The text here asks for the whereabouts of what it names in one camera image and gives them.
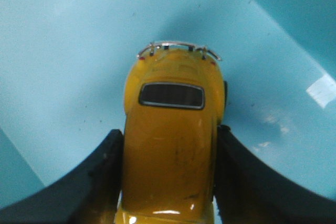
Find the light blue surface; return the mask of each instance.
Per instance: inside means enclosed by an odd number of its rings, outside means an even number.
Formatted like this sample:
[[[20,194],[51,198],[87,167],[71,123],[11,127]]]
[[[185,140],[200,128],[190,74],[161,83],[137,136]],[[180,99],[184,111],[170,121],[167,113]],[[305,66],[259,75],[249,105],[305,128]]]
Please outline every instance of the light blue surface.
[[[302,13],[315,10],[309,1],[297,3]],[[325,1],[321,13],[334,6]],[[0,0],[0,127],[49,185],[110,129],[123,129],[123,86],[142,47],[167,39],[207,44],[224,58],[224,123],[268,165],[336,200],[335,44],[308,48],[305,23],[281,19],[298,13],[282,6],[283,16],[272,15],[274,6],[263,0]],[[322,24],[334,26],[328,17]],[[318,23],[319,16],[310,19]],[[290,30],[295,26],[300,32]],[[314,36],[324,34],[315,30],[309,39]]]

